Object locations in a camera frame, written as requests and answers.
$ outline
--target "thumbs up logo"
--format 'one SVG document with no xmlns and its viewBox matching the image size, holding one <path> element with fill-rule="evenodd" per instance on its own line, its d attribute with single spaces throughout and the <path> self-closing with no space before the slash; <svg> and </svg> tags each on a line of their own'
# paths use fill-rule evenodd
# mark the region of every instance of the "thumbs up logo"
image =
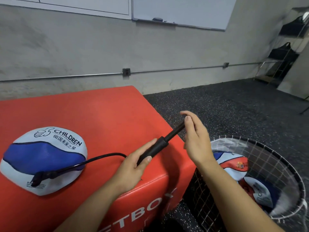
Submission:
<svg viewBox="0 0 309 232">
<path fill-rule="evenodd" d="M 35 134 L 34 134 L 34 137 L 38 138 L 38 137 L 45 137 L 45 136 L 48 136 L 50 135 L 50 131 L 54 129 L 53 127 L 48 127 L 46 129 L 41 129 L 39 131 L 37 131 Z"/>
</svg>

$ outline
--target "red padded plyometric box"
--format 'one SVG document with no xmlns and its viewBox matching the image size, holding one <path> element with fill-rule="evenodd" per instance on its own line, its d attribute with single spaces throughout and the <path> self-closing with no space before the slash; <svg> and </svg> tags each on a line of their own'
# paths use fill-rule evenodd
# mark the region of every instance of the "red padded plyometric box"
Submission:
<svg viewBox="0 0 309 232">
<path fill-rule="evenodd" d="M 130 154 L 172 128 L 133 86 L 0 101 L 0 154 L 26 132 L 47 126 L 82 136 L 88 158 Z M 0 174 L 1 231 L 52 231 L 116 172 L 121 156 L 89 163 L 72 184 L 37 196 Z M 175 136 L 146 168 L 142 181 L 110 207 L 100 230 L 138 231 L 181 200 L 195 165 Z"/>
</svg>

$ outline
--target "gray wall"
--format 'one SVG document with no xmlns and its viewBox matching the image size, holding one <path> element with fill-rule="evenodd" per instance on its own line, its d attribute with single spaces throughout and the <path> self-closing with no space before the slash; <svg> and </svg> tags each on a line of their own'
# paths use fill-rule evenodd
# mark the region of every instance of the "gray wall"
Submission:
<svg viewBox="0 0 309 232">
<path fill-rule="evenodd" d="M 299 0 L 237 0 L 225 32 L 0 6 L 0 78 L 60 76 L 263 60 Z M 0 99 L 134 85 L 149 94 L 253 77 L 256 66 L 0 83 Z"/>
<path fill-rule="evenodd" d="M 301 98 L 309 96 L 309 44 L 306 45 L 278 89 Z"/>
</svg>

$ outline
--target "person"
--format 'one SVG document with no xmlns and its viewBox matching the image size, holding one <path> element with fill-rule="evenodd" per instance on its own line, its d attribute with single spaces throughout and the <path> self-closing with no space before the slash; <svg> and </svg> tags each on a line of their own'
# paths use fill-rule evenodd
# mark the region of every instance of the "person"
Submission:
<svg viewBox="0 0 309 232">
<path fill-rule="evenodd" d="M 209 134 L 200 119 L 189 111 L 182 111 L 180 114 L 186 115 L 184 122 L 187 133 L 184 148 L 210 189 L 227 231 L 283 232 L 284 230 L 273 222 L 216 162 Z M 156 139 L 153 139 L 127 156 L 115 175 L 54 232 L 96 232 L 111 204 L 121 194 L 132 190 L 140 181 L 151 157 L 145 158 L 139 166 L 137 160 L 155 142 Z"/>
</svg>

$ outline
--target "hand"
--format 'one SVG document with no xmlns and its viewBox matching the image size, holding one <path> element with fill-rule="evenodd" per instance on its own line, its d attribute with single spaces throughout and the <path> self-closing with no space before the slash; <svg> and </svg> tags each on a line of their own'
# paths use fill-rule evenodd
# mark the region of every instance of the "hand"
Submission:
<svg viewBox="0 0 309 232">
<path fill-rule="evenodd" d="M 147 165 L 150 163 L 152 157 L 148 156 L 147 158 L 143 159 L 143 161 L 138 166 L 137 161 L 148 148 L 155 144 L 156 141 L 157 139 L 153 139 L 152 141 L 138 148 L 132 154 L 128 155 L 114 176 L 109 180 L 109 182 L 116 187 L 119 195 L 132 190 L 141 180 L 141 176 L 143 175 Z"/>
<path fill-rule="evenodd" d="M 180 114 L 187 115 L 184 119 L 186 126 L 184 148 L 187 150 L 188 156 L 196 166 L 215 161 L 211 150 L 211 142 L 209 134 L 202 121 L 196 114 L 189 111 L 181 111 Z"/>
</svg>

